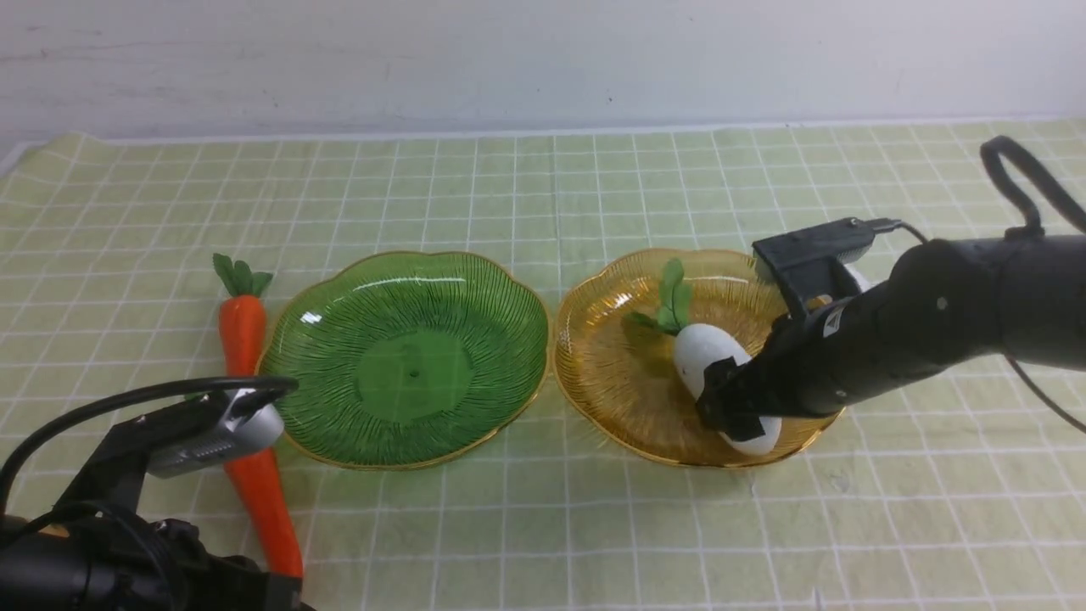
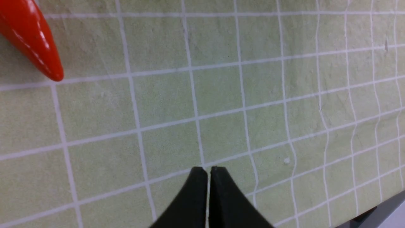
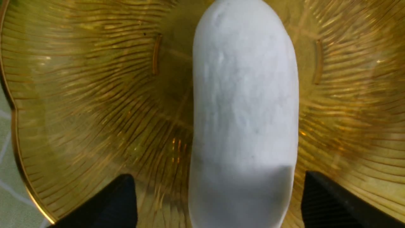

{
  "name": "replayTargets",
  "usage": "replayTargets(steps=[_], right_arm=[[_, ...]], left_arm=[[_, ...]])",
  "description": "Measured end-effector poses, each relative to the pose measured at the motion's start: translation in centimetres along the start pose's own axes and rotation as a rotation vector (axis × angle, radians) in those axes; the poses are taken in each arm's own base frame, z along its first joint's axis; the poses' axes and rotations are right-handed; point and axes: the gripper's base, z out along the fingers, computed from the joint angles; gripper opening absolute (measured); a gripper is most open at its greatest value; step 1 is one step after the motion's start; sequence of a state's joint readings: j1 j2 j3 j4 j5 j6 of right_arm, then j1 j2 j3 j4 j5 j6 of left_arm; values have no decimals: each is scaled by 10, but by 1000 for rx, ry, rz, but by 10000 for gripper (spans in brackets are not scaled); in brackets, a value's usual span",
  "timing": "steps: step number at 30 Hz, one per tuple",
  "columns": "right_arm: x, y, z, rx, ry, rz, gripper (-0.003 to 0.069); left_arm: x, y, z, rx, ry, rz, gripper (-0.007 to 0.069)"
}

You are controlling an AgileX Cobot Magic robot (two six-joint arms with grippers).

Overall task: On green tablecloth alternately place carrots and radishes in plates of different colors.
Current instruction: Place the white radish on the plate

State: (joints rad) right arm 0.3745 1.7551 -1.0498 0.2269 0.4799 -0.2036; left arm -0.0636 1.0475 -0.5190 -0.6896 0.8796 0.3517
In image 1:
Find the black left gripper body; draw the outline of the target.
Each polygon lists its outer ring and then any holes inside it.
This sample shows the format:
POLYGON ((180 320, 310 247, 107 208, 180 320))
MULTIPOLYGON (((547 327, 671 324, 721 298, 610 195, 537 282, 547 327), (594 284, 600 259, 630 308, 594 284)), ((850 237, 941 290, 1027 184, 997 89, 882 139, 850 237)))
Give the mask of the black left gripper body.
POLYGON ((200 531, 180 519, 151 524, 146 546, 106 519, 85 529, 89 553, 87 610, 310 610, 298 576, 265 571, 240 553, 216 556, 200 531))

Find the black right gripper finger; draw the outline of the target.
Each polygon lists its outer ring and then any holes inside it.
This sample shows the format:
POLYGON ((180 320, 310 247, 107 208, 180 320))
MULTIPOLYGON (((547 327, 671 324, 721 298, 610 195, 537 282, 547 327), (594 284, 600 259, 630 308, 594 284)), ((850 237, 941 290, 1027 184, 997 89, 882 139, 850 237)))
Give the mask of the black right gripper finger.
POLYGON ((756 390, 756 367, 753 361, 740 364, 735 357, 710 362, 703 371, 703 391, 698 407, 753 407, 756 390))
POLYGON ((776 442, 782 432, 782 418, 733 412, 717 400, 698 399, 697 412, 703 425, 732 442, 776 442))

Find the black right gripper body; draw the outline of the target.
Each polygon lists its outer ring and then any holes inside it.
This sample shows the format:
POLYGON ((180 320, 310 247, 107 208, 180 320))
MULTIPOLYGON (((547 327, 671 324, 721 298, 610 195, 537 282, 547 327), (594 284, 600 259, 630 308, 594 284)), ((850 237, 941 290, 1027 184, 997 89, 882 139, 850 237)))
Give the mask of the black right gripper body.
POLYGON ((885 293, 831 303, 801 321, 780 317, 746 367, 746 410, 829 417, 940 373, 911 340, 885 293))

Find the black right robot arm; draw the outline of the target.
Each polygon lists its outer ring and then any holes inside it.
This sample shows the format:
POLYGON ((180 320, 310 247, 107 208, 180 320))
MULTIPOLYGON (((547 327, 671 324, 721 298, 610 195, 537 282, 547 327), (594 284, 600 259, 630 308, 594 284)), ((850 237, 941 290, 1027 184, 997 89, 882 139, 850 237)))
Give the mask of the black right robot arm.
POLYGON ((864 293, 784 317, 749 362, 709 365, 696 410, 753 440, 760 418, 820 420, 982 356, 1081 372, 1083 344, 1083 237, 934 239, 864 293))

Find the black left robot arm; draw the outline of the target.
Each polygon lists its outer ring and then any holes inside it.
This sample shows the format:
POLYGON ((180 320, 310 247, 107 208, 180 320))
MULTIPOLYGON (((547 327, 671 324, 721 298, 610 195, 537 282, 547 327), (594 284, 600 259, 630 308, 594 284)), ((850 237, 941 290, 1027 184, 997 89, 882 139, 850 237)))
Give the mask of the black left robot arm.
MULTIPOLYGON (((152 525, 182 570, 182 610, 310 610, 302 580, 261 571, 244 556, 209 553, 180 519, 152 525)), ((143 550, 104 519, 51 526, 3 550, 4 610, 175 610, 143 550)))

